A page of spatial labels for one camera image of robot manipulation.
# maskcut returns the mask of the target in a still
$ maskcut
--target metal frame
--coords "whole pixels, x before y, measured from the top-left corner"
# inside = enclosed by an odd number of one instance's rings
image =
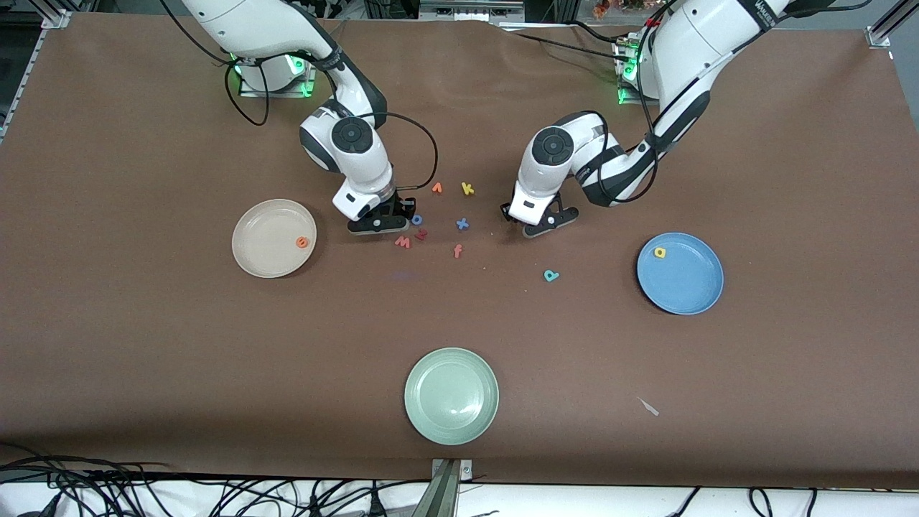
[[[23,90],[26,89],[26,82],[28,81],[28,77],[32,75],[32,67],[35,66],[35,60],[39,58],[39,51],[41,50],[41,45],[43,45],[45,42],[46,36],[48,36],[48,30],[43,29],[39,35],[39,40],[35,42],[35,49],[32,50],[32,55],[30,55],[28,58],[26,72],[23,73],[22,79],[19,80],[19,87],[16,89],[16,96],[13,97],[13,102],[11,102],[9,105],[9,111],[6,113],[6,118],[3,120],[3,124],[0,125],[0,144],[3,143],[3,139],[6,137],[6,128],[8,128],[10,122],[13,121],[13,116],[16,113],[16,108],[19,106],[19,99],[22,97]]]
[[[412,517],[453,517],[460,496],[460,481],[472,476],[472,460],[434,460],[434,477],[427,485]]]
[[[44,20],[42,29],[67,27],[72,12],[95,11],[98,0],[28,0]]]
[[[418,19],[428,21],[477,19],[492,25],[526,21],[522,0],[420,0]]]
[[[865,38],[868,40],[868,45],[874,49],[890,47],[891,40],[889,36],[917,10],[919,10],[919,0],[897,0],[897,3],[891,9],[884,13],[884,16],[880,17],[874,25],[865,29]]]

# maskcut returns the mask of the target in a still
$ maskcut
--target green led light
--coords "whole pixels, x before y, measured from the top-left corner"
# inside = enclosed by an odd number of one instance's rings
[[[315,86],[315,81],[313,81],[312,79],[308,80],[305,83],[302,83],[300,85],[300,93],[302,93],[304,97],[312,97],[313,86]]]
[[[230,52],[230,59],[236,61],[236,56],[234,56],[232,52]],[[236,74],[239,75],[240,77],[243,76],[243,71],[240,69],[238,64],[233,67],[233,70],[235,70]]]
[[[294,75],[298,75],[302,72],[303,62],[297,58],[290,57],[288,55],[284,56],[288,60],[288,67],[290,67],[290,72]]]

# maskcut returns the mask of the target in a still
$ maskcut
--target cable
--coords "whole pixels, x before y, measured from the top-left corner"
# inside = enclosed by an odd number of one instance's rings
[[[373,492],[370,494],[370,510],[367,512],[367,517],[387,517],[386,507],[380,501],[380,491],[376,480],[373,481],[371,487]]]
[[[628,61],[629,60],[629,58],[627,58],[626,56],[614,55],[614,54],[610,54],[606,52],[592,51],[590,49],[585,49],[584,47],[575,47],[574,45],[569,45],[568,43],[562,43],[560,41],[553,41],[553,40],[545,40],[543,38],[538,38],[536,36],[530,36],[529,34],[520,34],[519,32],[515,32],[515,34],[521,38],[526,38],[528,40],[533,40],[533,41],[539,41],[541,43],[548,43],[549,45],[555,45],[557,47],[563,47],[565,49],[571,49],[573,51],[608,57],[610,59],[615,59],[617,61]]]
[[[431,141],[431,146],[434,148],[434,166],[431,167],[431,174],[430,176],[427,177],[425,182],[422,183],[421,185],[413,185],[409,187],[396,187],[396,190],[397,191],[419,190],[419,189],[423,189],[424,187],[427,187],[427,185],[434,179],[434,176],[437,174],[437,164],[440,161],[440,152],[437,150],[437,140],[434,138],[434,134],[432,134],[431,131],[429,131],[421,122],[415,121],[414,119],[406,117],[405,115],[400,115],[399,113],[393,113],[392,111],[372,111],[371,113],[364,113],[363,115],[358,115],[357,117],[359,119],[363,119],[365,117],[375,117],[377,115],[395,117],[396,119],[406,121],[412,124],[414,127],[425,132],[425,134],[427,135],[427,138]]]
[[[675,2],[676,0],[668,0],[663,6],[661,6],[657,11],[655,11],[654,14],[651,15],[650,18],[648,18],[650,23],[646,24],[647,29],[644,31],[644,34],[641,35],[641,41],[639,42],[639,45],[638,45],[638,51],[639,51],[638,58],[635,60],[635,72],[636,72],[635,75],[637,78],[636,84],[638,87],[638,96],[641,101],[641,110],[644,112],[644,119],[648,123],[648,133],[649,134],[654,134],[654,122],[652,122],[651,112],[648,110],[648,99],[645,98],[644,89],[641,87],[641,70],[640,70],[641,68],[641,49],[644,48],[644,43],[648,39],[648,35],[651,33],[651,28],[654,26],[654,23],[657,21],[660,21],[660,18],[664,17],[664,13],[666,12],[666,10]],[[607,138],[608,138],[607,121],[606,119],[603,118],[603,115],[600,115],[600,119],[603,120],[603,127],[604,127],[603,148],[600,151],[601,153],[603,153],[607,149]],[[641,192],[639,192],[638,194],[635,194],[634,196],[630,198],[624,199],[624,200],[618,199],[616,196],[611,196],[609,192],[607,191],[606,186],[603,184],[603,177],[601,176],[601,173],[603,171],[603,164],[601,163],[596,171],[596,181],[597,183],[599,183],[600,191],[603,192],[603,195],[610,198],[611,202],[624,204],[624,203],[631,203],[631,202],[637,201],[641,199],[645,194],[647,194],[648,191],[651,190],[651,186],[654,184],[654,181],[657,179],[658,162],[660,161],[660,157],[657,155],[657,149],[651,147],[651,153],[652,153],[653,165],[651,169],[651,177],[648,179],[648,183],[645,184],[644,189],[642,189]]]
[[[265,69],[262,68],[262,61],[257,61],[257,64],[258,71],[262,73],[262,84],[265,85],[265,115],[262,117],[262,121],[256,122],[251,117],[246,115],[245,111],[243,111],[243,109],[239,107],[239,104],[236,103],[236,99],[233,98],[233,92],[230,91],[230,72],[233,70],[235,62],[232,65],[227,66],[226,72],[223,74],[223,87],[226,90],[227,97],[230,99],[230,102],[232,102],[233,107],[236,108],[236,111],[239,111],[240,115],[243,115],[243,118],[245,118],[254,126],[264,126],[265,122],[268,121],[268,111],[271,109],[271,96],[268,94],[268,81],[265,78]]]
[[[169,15],[170,18],[172,18],[173,23],[176,24],[176,27],[178,27],[178,29],[182,31],[182,34],[185,34],[185,37],[188,38],[188,40],[190,40],[192,43],[194,43],[196,47],[198,47],[199,49],[201,49],[202,52],[208,54],[208,56],[210,56],[210,58],[213,59],[214,61],[219,61],[220,63],[223,63],[223,64],[225,64],[225,65],[227,65],[227,66],[233,66],[233,65],[234,65],[233,62],[225,61],[225,60],[223,60],[222,58],[217,57],[217,55],[216,55],[215,53],[209,51],[208,49],[205,49],[205,48],[204,48],[204,45],[198,43],[198,40],[195,40],[195,38],[193,38],[193,37],[191,36],[191,34],[188,34],[188,31],[185,30],[185,27],[182,27],[182,24],[179,23],[178,18],[176,18],[176,15],[174,15],[173,12],[172,12],[172,10],[169,9],[169,6],[166,5],[166,1],[165,1],[165,0],[160,0],[160,5],[163,6],[163,9],[166,11],[166,14]]]
[[[334,517],[334,515],[335,515],[336,513],[339,513],[342,509],[344,509],[346,506],[348,506],[348,505],[351,504],[352,502],[354,502],[354,501],[356,501],[356,500],[360,500],[360,499],[362,499],[362,498],[365,498],[365,497],[368,496],[368,494],[370,494],[370,493],[372,493],[372,492],[379,492],[380,490],[383,490],[383,489],[385,489],[385,488],[398,487],[399,485],[405,485],[405,484],[408,484],[408,483],[425,483],[425,482],[429,482],[429,481],[430,481],[430,479],[422,479],[422,480],[412,479],[412,480],[406,480],[406,481],[396,481],[396,482],[394,482],[394,483],[390,483],[389,485],[383,485],[382,487],[378,487],[378,488],[367,488],[367,487],[359,488],[358,490],[355,490],[355,491],[352,492],[351,494],[346,495],[345,498],[346,498],[346,497],[350,497],[351,495],[357,494],[357,493],[358,493],[359,491],[361,491],[361,490],[366,490],[367,493],[360,494],[360,495],[356,496],[355,498],[352,498],[352,499],[346,501],[346,502],[343,503],[341,506],[335,508],[334,510],[332,510],[332,511],[330,511],[330,512],[328,512],[328,513],[326,513],[324,517]],[[332,504],[335,504],[335,503],[336,503],[336,501],[332,501],[332,502],[329,502],[329,505],[332,505]]]
[[[255,485],[258,485],[259,483],[261,483],[261,481],[252,481],[251,484],[250,484],[248,487],[249,487],[249,488],[254,488]],[[226,508],[227,505],[229,505],[231,502],[233,502],[234,499],[236,499],[236,498],[238,498],[239,496],[243,495],[243,492],[242,492],[241,490],[236,491],[235,494],[234,494],[233,492],[234,492],[234,490],[231,490],[230,493],[224,493],[223,495],[221,495],[221,498],[217,501],[217,504],[216,504],[216,505],[214,506],[214,508],[210,511],[210,513],[208,514],[208,517],[218,517],[219,515],[221,515],[221,511],[222,511],[224,508]]]
[[[817,502],[817,488],[811,488],[811,501],[807,504],[807,511],[804,513],[805,517],[811,517],[813,512],[813,505]]]
[[[801,9],[801,11],[795,11],[791,14],[787,14],[783,17],[778,18],[777,23],[782,23],[783,21],[792,18],[792,17],[805,17],[810,15],[815,15],[817,13],[833,13],[838,11],[854,11],[860,9],[864,6],[870,4],[873,0],[865,0],[860,4],[853,4],[851,6],[839,6],[839,7],[815,7],[813,9]]]
[[[696,494],[702,490],[702,487],[695,487],[689,492],[689,495],[686,496],[686,499],[683,501],[683,505],[680,506],[680,509],[676,513],[671,513],[670,517],[683,517],[683,512],[686,511],[686,508],[689,507],[689,503],[692,502],[692,499],[696,497]]]
[[[763,511],[759,509],[759,506],[756,505],[756,501],[753,500],[753,495],[756,492],[763,494],[763,500],[766,502],[766,513],[763,513]],[[747,500],[750,501],[750,506],[753,507],[753,511],[755,511],[759,517],[773,517],[772,503],[769,502],[769,496],[766,495],[766,491],[762,488],[750,488],[747,490]]]
[[[266,504],[266,503],[274,503],[275,505],[277,505],[277,507],[278,507],[278,516],[279,516],[279,515],[281,514],[281,505],[280,505],[280,503],[277,502],[276,500],[262,500],[262,499],[266,499],[269,492],[278,490],[279,488],[283,487],[284,485],[288,485],[288,484],[291,484],[291,483],[293,483],[293,479],[286,479],[286,480],[284,480],[284,481],[281,481],[280,483],[278,483],[278,484],[275,485],[274,487],[271,487],[271,488],[269,488],[268,490],[265,490],[264,492],[258,494],[258,497],[256,497],[256,498],[252,499],[251,501],[249,501],[249,504],[243,506],[241,509],[239,509],[239,511],[236,512],[236,517],[242,517],[247,511],[253,509],[254,507],[256,507],[256,506],[258,506],[258,505],[260,505],[260,504]]]
[[[338,85],[335,83],[335,80],[332,78],[332,75],[329,74],[328,70],[323,70],[325,78],[329,80],[329,87],[332,88],[332,99],[335,102],[338,102]]]
[[[600,34],[599,32],[595,31],[593,28],[591,28],[589,25],[587,25],[583,21],[579,21],[576,19],[573,19],[570,21],[564,21],[562,23],[565,25],[574,25],[576,27],[580,27],[581,29],[586,30],[587,33],[593,36],[594,38],[597,38],[598,40],[601,40],[601,41],[605,41],[607,43],[615,43],[616,40],[618,40],[619,38],[624,38],[626,36],[629,36],[628,32],[626,32],[625,34],[619,34],[618,36],[612,36],[612,37],[604,36],[603,34]]]

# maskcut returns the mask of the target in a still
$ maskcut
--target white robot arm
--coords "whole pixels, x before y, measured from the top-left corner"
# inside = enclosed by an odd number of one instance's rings
[[[262,63],[299,56],[328,74],[335,92],[300,126],[300,140],[319,167],[345,182],[333,204],[356,235],[401,232],[414,199],[401,200],[392,166],[375,131],[386,121],[386,98],[351,62],[316,19],[282,0],[182,0],[221,47]]]
[[[755,36],[775,26],[788,0],[686,0],[661,24],[636,38],[645,95],[660,100],[653,131],[626,152],[595,112],[569,115],[530,141],[517,173],[514,197],[502,210],[534,237],[572,222],[577,209],[553,212],[558,191],[574,176],[600,206],[630,201],[656,161],[670,152],[709,104],[724,66]]]

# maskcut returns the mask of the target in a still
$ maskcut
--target table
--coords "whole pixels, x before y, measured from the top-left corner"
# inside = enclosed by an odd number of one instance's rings
[[[858,31],[767,34],[645,199],[601,209],[568,184],[580,220],[526,240],[498,205],[533,134],[579,109],[625,146],[646,131],[609,62],[478,22],[336,37],[441,147],[445,190],[417,193],[428,237],[411,249],[349,235],[341,178],[300,149],[324,85],[256,128],[168,18],[75,14],[49,35],[0,146],[0,437],[218,473],[416,478],[463,457],[494,482],[916,486],[919,139],[886,52]],[[380,135],[399,183],[426,176],[422,133]],[[307,206],[321,238],[265,281],[230,235],[273,198]],[[667,231],[720,255],[707,313],[641,294],[637,252]],[[459,447],[403,410],[412,365],[445,346],[501,388],[491,429]]]

